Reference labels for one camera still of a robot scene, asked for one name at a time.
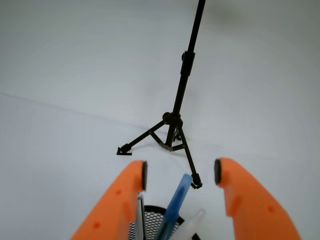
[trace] tripod leg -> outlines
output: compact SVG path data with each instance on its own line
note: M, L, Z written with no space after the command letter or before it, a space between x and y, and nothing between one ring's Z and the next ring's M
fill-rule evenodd
M193 178L193 183L194 183L194 184L192 184L192 187L194 189L199 189L199 188L202 187L201 179L200 179L199 174L196 171L194 162L192 160L191 153L190 153L190 150L189 150L189 147L188 147L188 144L187 144L187 140L186 140L184 131L182 130L182 126L178 126L178 130L179 130L179 133L180 133L180 136L181 136L181 140L182 140L182 144L184 145L185 154L186 154L186 157L188 158L188 162L189 162L189 165L190 165L190 168L191 168L191 172L192 172L191 176Z
M136 145L137 143L139 143L141 140L145 139L146 137L148 137L151 133L153 133L154 131L158 130L159 128L161 128L163 125L165 124L165 122L162 120L161 122L159 122L157 125L153 126L152 128L150 128L148 131L146 131L145 133L143 133L142 135L138 136L135 140L133 140L130 143L126 143L125 145L123 145L122 147L118 147L118 151L117 151L117 155L128 155L128 152L134 145Z

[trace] black mesh cup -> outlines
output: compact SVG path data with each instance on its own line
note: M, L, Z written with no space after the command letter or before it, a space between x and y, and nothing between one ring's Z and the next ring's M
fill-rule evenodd
M154 237L157 234L158 228L164 218L166 209L159 206L144 206L144 216L145 216L145 231L146 231L146 240L154 240ZM179 228L179 226L185 220L182 217L179 217L176 221L172 234ZM129 240L135 240L135 223L130 223L129 226ZM200 240L197 234L193 235L192 240Z

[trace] black tripod stand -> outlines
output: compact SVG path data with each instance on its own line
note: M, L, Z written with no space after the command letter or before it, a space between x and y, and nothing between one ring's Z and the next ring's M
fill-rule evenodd
M196 45L196 40L197 40L197 35L199 31L199 26L202 18L202 13L204 11L205 7L205 2L206 0L199 0L197 9L196 9L196 14L194 18L194 23L193 23L193 28L192 28L192 33L190 37L190 42L189 42L189 47L188 50L185 51L182 55L182 67L181 67L181 77L180 77L180 82L179 82L179 87L178 91L176 93L175 97L175 102L174 102L174 107L173 111L166 112L162 116L162 121L159 122L157 125L154 127L150 128L148 131L146 131L144 134L141 136L137 137L135 140L133 140L130 143L127 143L123 145L122 147L118 147L117 155L132 155L132 153L128 153L128 151L139 143L141 140L146 138L147 136L151 135L151 137L154 138L154 140L164 149L173 152L177 150L184 149L186 153L186 157L188 159L191 172L192 172L192 178L193 178L193 183L191 184L194 189L199 189L202 187L202 183L200 180L200 176L197 173L195 169L194 162L192 161L192 157L190 154L190 150L188 148L187 140L184 134L184 131L182 129L183 122L181 120L181 115L180 115L180 109L182 105L182 101L184 99L184 94L187 86L187 81L188 77L190 76L192 65L194 62L195 58L195 45ZM155 134L155 131L161 128L163 125L169 125L169 130L168 130L168 135L166 137L165 143L163 143L160 138ZM172 146L172 143L175 140L181 140L182 144L177 145L177 146Z

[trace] blue marker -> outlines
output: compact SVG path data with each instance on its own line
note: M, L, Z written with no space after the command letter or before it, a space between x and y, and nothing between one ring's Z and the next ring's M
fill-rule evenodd
M188 174L183 175L181 182L165 211L162 223L154 237L155 240L168 240L170 238L179 218L179 210L185 200L192 180L192 176Z

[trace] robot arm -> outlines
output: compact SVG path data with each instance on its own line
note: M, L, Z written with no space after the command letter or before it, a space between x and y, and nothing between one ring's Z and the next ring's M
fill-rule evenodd
M237 240L300 240L287 212L241 165L229 158L214 164L215 183L224 189L226 215Z
M127 240L138 194L146 189L147 162L129 164L105 192L72 240Z

